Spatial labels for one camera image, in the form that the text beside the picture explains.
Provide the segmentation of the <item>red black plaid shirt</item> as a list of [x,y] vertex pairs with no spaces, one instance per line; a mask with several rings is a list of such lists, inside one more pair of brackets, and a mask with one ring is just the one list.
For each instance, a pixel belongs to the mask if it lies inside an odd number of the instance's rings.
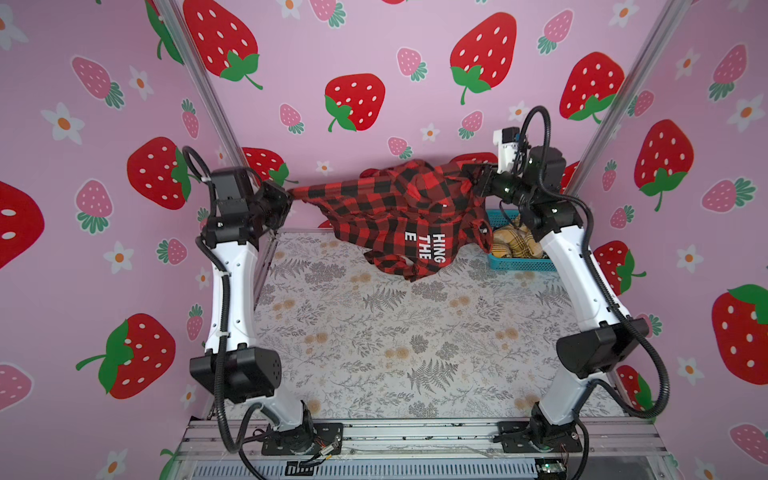
[[375,174],[290,191],[316,206],[340,241],[365,249],[380,271],[414,282],[449,266],[468,244],[489,254],[493,231],[474,191],[486,164],[423,160]]

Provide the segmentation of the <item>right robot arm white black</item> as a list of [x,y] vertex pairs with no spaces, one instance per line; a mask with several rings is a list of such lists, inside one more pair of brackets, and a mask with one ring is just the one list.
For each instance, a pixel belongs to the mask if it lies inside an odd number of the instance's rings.
[[577,418],[596,387],[618,394],[606,375],[638,346],[632,328],[644,326],[630,317],[599,271],[576,203],[546,187],[546,180],[558,177],[563,167],[556,151],[501,145],[496,167],[483,168],[475,186],[483,196],[517,206],[521,222],[555,266],[577,320],[578,333],[556,342],[561,365],[532,408],[528,427],[498,437],[540,451],[558,450],[577,438]]

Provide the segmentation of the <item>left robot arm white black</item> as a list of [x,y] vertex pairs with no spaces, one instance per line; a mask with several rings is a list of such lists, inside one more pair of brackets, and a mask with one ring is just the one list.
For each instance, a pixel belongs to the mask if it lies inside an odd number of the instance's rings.
[[253,314],[267,269],[259,254],[263,236],[274,237],[284,224],[291,200],[272,181],[261,181],[246,167],[205,173],[211,213],[196,239],[211,262],[216,281],[213,313],[203,355],[191,359],[190,374],[213,396],[213,409],[225,448],[239,452],[248,425],[230,428],[227,403],[260,413],[271,428],[259,435],[295,454],[309,451],[316,430],[306,404],[282,386],[279,354],[260,347],[252,331]]

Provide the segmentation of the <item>teal plastic basket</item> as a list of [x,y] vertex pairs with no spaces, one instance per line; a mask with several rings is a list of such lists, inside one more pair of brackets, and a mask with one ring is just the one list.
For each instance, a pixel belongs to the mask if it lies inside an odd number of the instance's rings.
[[488,210],[493,230],[493,244],[488,255],[492,270],[519,272],[554,272],[553,262],[533,240],[517,211]]

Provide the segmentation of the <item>yellow plaid shirt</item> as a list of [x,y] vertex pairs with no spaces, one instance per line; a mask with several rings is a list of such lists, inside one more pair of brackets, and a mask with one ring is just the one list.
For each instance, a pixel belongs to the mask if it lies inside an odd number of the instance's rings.
[[543,259],[545,253],[532,232],[516,218],[493,232],[491,255],[500,259]]

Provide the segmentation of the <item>right corner aluminium post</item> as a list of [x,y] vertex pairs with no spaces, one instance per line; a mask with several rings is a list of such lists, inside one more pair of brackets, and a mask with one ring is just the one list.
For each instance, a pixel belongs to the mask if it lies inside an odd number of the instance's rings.
[[580,165],[565,190],[567,194],[579,195],[590,171],[609,145],[612,133],[623,121],[631,100],[653,73],[659,58],[674,36],[690,5],[691,2],[686,0],[669,0],[664,4],[626,74],[616,100],[581,155]]

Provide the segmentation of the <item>corner aluminium post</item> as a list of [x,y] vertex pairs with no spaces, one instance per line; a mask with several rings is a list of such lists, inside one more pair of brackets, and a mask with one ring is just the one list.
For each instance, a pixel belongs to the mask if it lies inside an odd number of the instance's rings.
[[631,100],[653,73],[659,58],[674,36],[690,5],[691,2],[686,0],[669,0],[664,4],[626,74],[616,100],[581,155],[580,165],[565,190],[567,194],[579,195],[590,171],[609,145],[612,133],[623,121]]
[[182,56],[191,80],[205,105],[229,163],[235,166],[247,167],[248,162],[245,155],[213,89],[208,72],[199,58],[190,30],[185,24],[180,4],[177,1],[159,0],[156,2],[156,5],[164,17],[164,22],[171,39]]

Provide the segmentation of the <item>left corner aluminium post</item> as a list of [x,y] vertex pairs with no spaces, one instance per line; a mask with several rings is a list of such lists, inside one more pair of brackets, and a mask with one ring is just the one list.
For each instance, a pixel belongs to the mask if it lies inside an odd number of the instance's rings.
[[208,72],[199,58],[190,30],[185,24],[180,4],[177,1],[159,0],[156,2],[156,5],[164,17],[164,22],[171,39],[182,56],[191,80],[205,105],[229,163],[235,166],[247,167],[248,162],[245,155],[213,89]]

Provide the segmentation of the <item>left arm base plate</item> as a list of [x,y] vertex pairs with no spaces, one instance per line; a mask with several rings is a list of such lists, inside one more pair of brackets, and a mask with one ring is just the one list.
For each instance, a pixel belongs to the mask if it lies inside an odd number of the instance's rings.
[[335,455],[341,452],[344,424],[321,422],[272,432],[262,443],[263,456]]

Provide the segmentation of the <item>aluminium rail frame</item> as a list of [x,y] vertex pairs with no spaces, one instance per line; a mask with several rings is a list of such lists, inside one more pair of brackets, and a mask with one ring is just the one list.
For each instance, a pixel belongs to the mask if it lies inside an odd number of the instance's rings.
[[333,450],[318,459],[260,442],[230,454],[213,421],[193,421],[172,479],[681,479],[654,425],[586,418],[558,445],[537,449],[523,418],[321,420]]

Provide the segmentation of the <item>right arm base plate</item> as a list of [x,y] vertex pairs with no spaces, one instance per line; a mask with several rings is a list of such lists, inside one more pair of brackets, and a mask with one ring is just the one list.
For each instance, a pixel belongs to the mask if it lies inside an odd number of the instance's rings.
[[582,453],[583,446],[575,424],[549,425],[531,418],[528,421],[501,421],[492,442],[504,453],[561,454]]

